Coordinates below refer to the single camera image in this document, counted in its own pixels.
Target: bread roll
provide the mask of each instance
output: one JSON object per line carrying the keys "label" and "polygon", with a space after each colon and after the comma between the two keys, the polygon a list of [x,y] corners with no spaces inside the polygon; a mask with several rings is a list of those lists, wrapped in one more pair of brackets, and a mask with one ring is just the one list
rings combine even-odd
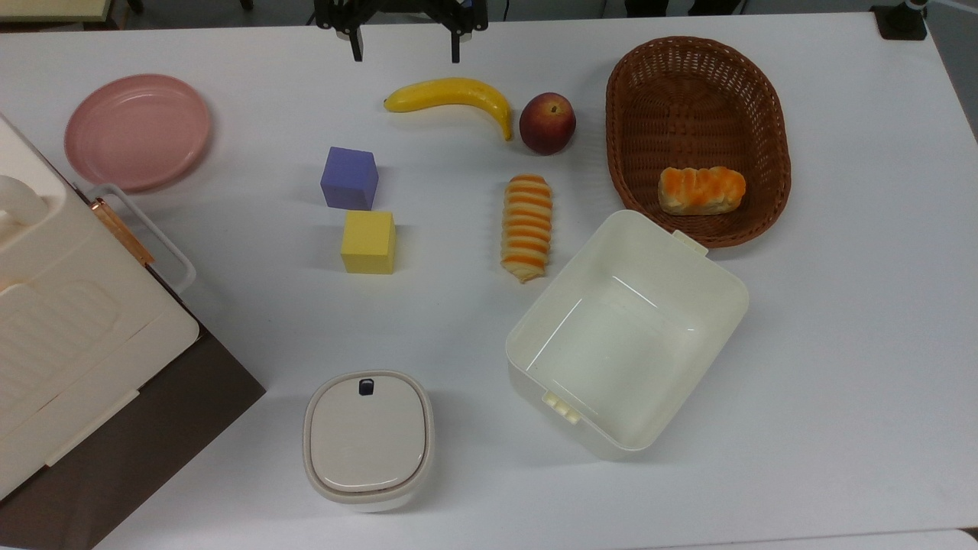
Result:
{"label": "bread roll", "polygon": [[740,206],[746,182],[724,166],[666,168],[659,176],[659,206],[668,214],[722,214]]}
{"label": "bread roll", "polygon": [[544,178],[520,174],[506,187],[502,265],[525,283],[545,273],[554,203]]}

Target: wicker basket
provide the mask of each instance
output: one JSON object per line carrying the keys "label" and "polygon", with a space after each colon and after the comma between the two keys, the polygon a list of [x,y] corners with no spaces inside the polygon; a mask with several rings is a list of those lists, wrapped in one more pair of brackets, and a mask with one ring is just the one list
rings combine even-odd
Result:
{"label": "wicker basket", "polygon": [[[735,49],[690,36],[639,46],[611,73],[606,109],[608,169],[626,207],[708,248],[745,243],[778,219],[791,189],[778,94]],[[747,180],[738,209],[698,216],[662,211],[664,168],[717,165]]]}

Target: apple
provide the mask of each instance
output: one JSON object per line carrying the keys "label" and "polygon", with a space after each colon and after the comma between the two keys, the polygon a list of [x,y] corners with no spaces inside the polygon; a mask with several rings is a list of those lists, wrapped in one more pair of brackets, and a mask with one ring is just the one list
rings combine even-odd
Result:
{"label": "apple", "polygon": [[519,137],[540,155],[553,155],[566,147],[576,127],[570,102],[554,92],[531,99],[519,116]]}

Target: pink plate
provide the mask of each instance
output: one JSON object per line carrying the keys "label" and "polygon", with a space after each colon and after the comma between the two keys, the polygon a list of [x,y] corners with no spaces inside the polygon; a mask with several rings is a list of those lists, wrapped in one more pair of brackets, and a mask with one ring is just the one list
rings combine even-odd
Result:
{"label": "pink plate", "polygon": [[184,174],[203,153],[207,105],[186,82],[136,74],[92,92],[71,115],[65,154],[94,184],[146,191]]}

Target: banana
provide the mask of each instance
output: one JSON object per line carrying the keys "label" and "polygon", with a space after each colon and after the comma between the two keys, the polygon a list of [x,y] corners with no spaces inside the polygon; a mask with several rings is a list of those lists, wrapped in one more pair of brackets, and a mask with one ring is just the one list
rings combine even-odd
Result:
{"label": "banana", "polygon": [[473,78],[438,78],[410,84],[383,101],[383,106],[393,113],[408,113],[440,105],[477,107],[499,122],[506,141],[512,139],[510,102],[496,88]]}

